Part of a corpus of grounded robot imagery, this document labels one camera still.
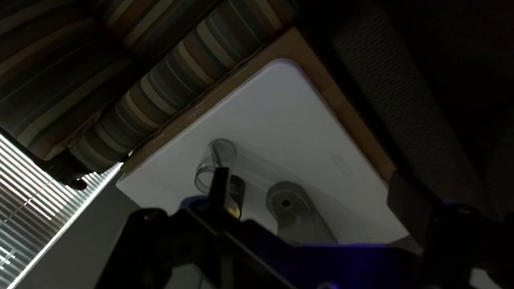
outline striped fabric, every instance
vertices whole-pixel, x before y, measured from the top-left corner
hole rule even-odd
[[[84,0],[143,64],[151,68],[219,0]]]
[[[288,0],[225,0],[172,48],[71,153],[103,172],[294,20]]]
[[[143,74],[72,0],[0,5],[0,127],[50,161]]]

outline dark object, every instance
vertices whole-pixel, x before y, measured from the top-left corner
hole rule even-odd
[[[37,164],[42,170],[45,170],[56,182],[71,187],[72,190],[85,190],[87,183],[82,180],[84,175],[92,174],[87,167],[84,167],[69,151],[63,151],[55,156],[52,161],[42,161],[34,156],[29,150],[18,143],[8,132],[0,129],[0,135],[5,137],[13,146],[23,151],[34,164]]]
[[[105,288],[164,288],[172,268],[196,264],[217,288],[469,288],[472,267],[506,286],[513,276],[513,223],[493,223],[463,206],[434,214],[423,257],[386,246],[293,248],[256,222],[225,212],[230,172],[215,170],[207,199],[167,217],[135,212],[98,281]]]

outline striped cushion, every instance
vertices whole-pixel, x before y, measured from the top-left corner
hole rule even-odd
[[[151,68],[219,0],[84,0],[105,26]]]
[[[288,0],[225,0],[166,55],[71,153],[101,172],[249,58],[294,18]]]
[[[61,153],[142,76],[72,0],[0,7],[0,127],[44,161]]]

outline white table top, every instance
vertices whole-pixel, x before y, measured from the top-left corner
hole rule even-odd
[[[339,243],[389,243],[407,236],[386,206],[386,183],[309,77],[288,60],[270,63],[117,187],[142,207],[172,214],[182,199],[199,195],[195,172],[215,138],[238,146],[235,174],[248,185],[244,219],[275,231],[265,195],[276,182],[288,180],[307,190]]]

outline window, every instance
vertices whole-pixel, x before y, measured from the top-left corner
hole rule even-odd
[[[0,288],[15,288],[50,246],[66,231],[121,166],[84,180],[71,190],[0,135]]]

